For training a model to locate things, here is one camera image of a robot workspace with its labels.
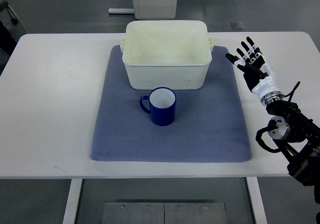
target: gray floor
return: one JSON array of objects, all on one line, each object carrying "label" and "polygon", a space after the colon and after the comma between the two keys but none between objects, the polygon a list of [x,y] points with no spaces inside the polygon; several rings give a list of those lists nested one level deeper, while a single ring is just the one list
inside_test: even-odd
[{"label": "gray floor", "polygon": [[[125,32],[126,25],[135,20],[133,15],[108,15],[110,7],[132,8],[131,0],[9,0],[9,2],[30,33]],[[304,31],[311,36],[320,50],[319,5],[320,0],[178,0],[176,19],[201,20],[207,24],[209,32],[233,32],[230,22],[242,22],[245,26],[244,31]],[[18,41],[24,34],[23,30],[19,25],[12,25],[8,17],[5,11],[0,13],[0,20]],[[1,66],[3,69],[8,59],[7,54],[0,50],[0,73]],[[50,218],[52,213],[35,204],[34,197],[38,196],[44,183],[38,180],[29,186],[28,182],[28,180],[13,180],[12,183],[8,183],[6,180],[1,180],[1,205],[11,208],[9,208],[11,216],[6,216],[7,222],[2,222],[0,219],[0,223],[44,223],[40,217],[46,214],[47,218],[51,219],[51,222],[46,223],[62,223],[59,218]],[[259,179],[259,183],[268,223],[315,223],[312,220],[315,217],[315,210],[320,211],[320,206],[314,204],[312,189],[303,187],[292,178],[263,178]],[[39,197],[38,202],[60,195],[61,199],[54,202],[53,209],[59,210],[59,215],[63,216],[66,184],[68,185],[68,181],[59,184],[60,191],[46,189],[40,195],[43,199]],[[32,212],[19,212],[21,210],[19,205]],[[0,207],[1,217],[4,217],[2,207]]]}]

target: table leg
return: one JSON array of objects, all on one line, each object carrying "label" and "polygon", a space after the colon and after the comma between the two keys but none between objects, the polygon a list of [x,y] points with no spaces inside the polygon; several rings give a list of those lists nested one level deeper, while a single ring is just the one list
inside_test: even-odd
[{"label": "table leg", "polygon": [[256,224],[267,224],[267,218],[265,214],[264,205],[259,189],[258,180],[256,177],[247,177],[246,183],[251,199],[251,206]]},{"label": "table leg", "polygon": [[62,224],[75,224],[82,179],[72,179]]}]

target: robotic hand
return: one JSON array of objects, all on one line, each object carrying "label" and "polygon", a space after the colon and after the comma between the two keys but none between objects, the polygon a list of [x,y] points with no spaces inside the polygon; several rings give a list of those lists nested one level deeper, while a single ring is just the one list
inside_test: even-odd
[{"label": "robotic hand", "polygon": [[252,47],[249,48],[245,42],[241,42],[247,55],[238,48],[237,52],[242,57],[242,60],[229,53],[226,54],[227,59],[244,72],[243,77],[249,90],[258,95],[260,102],[264,106],[274,100],[283,99],[284,95],[276,86],[276,75],[267,58],[261,53],[251,38],[247,37],[246,39]]},{"label": "robotic hand", "polygon": [[[246,51],[244,54],[237,49],[241,59],[229,53],[226,58],[243,72],[249,90],[259,97],[267,112],[274,115],[267,127],[257,131],[255,139],[271,153],[282,152],[289,162],[289,175],[304,186],[314,186],[314,200],[320,204],[320,128],[301,113],[296,103],[291,102],[300,82],[291,93],[283,95],[276,85],[276,76],[267,58],[251,38],[247,37],[246,40],[251,47],[241,42]],[[285,97],[289,97],[288,101],[283,100]],[[262,139],[264,132],[268,132],[278,148],[272,149],[265,144]],[[307,144],[300,152],[289,144],[300,143],[305,139]],[[320,213],[317,215],[317,223],[320,224]]]}]

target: metal floor plate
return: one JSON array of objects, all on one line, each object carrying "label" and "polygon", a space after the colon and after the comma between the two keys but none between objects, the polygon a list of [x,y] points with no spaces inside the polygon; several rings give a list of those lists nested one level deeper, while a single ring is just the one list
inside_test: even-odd
[{"label": "metal floor plate", "polygon": [[105,203],[102,224],[227,224],[224,203]]}]

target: textured blue towel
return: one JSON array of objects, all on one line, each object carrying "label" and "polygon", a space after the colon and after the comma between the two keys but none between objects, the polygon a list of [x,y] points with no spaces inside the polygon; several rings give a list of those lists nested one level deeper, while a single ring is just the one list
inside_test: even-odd
[{"label": "textured blue towel", "polygon": [[176,90],[172,124],[160,127],[139,106],[149,90],[130,86],[119,46],[111,50],[90,157],[96,161],[245,162],[246,122],[228,50],[215,46],[203,86]]}]

